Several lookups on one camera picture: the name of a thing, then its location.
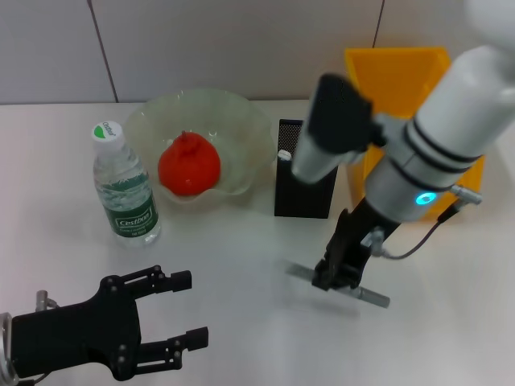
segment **white wall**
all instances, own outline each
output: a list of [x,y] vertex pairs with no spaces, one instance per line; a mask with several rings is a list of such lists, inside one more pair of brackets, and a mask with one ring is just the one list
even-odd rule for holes
[[305,98],[346,47],[371,47],[381,0],[93,0],[120,101],[214,87]]
[[385,1],[376,47],[444,46],[455,58],[479,45],[466,24],[464,0]]
[[86,0],[0,0],[0,104],[114,101]]

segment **blue indicator light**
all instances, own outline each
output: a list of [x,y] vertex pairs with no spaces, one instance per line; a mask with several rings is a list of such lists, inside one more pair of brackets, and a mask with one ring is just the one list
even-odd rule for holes
[[415,203],[417,205],[427,205],[432,203],[436,199],[436,193],[432,191],[428,191],[427,193],[422,193],[419,197],[415,199]]

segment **green label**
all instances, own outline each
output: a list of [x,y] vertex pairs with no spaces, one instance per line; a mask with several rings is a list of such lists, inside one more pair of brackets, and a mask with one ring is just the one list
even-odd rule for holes
[[150,232],[158,222],[153,195],[141,206],[130,211],[112,211],[104,207],[113,231],[122,237],[138,237]]

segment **bottle cap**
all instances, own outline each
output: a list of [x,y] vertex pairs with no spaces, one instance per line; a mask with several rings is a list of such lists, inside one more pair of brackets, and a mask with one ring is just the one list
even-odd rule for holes
[[114,121],[96,124],[91,131],[91,136],[97,154],[116,153],[126,143],[122,127]]

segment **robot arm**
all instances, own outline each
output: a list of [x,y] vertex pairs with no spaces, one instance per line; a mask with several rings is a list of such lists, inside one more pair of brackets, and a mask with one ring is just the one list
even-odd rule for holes
[[85,363],[102,363],[116,380],[179,370],[184,350],[208,346],[208,328],[162,342],[141,343],[136,299],[192,287],[189,271],[170,277],[161,267],[123,277],[105,277],[91,299],[57,307],[39,291],[33,314],[0,314],[0,386],[34,384],[19,378],[48,374]]
[[378,231],[384,240],[401,223],[424,216],[446,191],[461,200],[437,224],[464,202],[480,202],[455,182],[515,121],[515,2],[470,0],[467,12],[491,45],[462,54],[408,122],[372,118],[370,103],[349,82],[338,76],[321,78],[293,174],[313,183],[338,164],[358,159],[369,144],[383,147],[385,157],[365,180],[365,198],[354,211],[341,214],[315,268],[313,285],[323,290],[359,288]]

